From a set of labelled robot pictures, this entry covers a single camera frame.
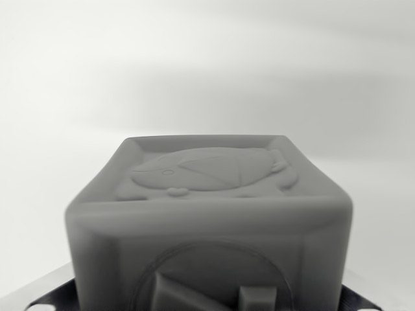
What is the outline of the black-padded silver gripper right finger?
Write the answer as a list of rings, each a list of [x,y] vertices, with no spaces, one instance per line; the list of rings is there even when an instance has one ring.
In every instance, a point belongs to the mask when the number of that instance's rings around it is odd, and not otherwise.
[[[414,310],[414,298],[404,300],[391,287],[346,269],[342,280],[340,310]]]

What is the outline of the black-padded silver gripper left finger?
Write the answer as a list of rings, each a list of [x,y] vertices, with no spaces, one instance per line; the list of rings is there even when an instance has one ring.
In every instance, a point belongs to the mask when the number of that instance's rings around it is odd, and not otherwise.
[[[32,302],[73,278],[73,265],[69,262],[2,297],[1,310],[25,310]]]

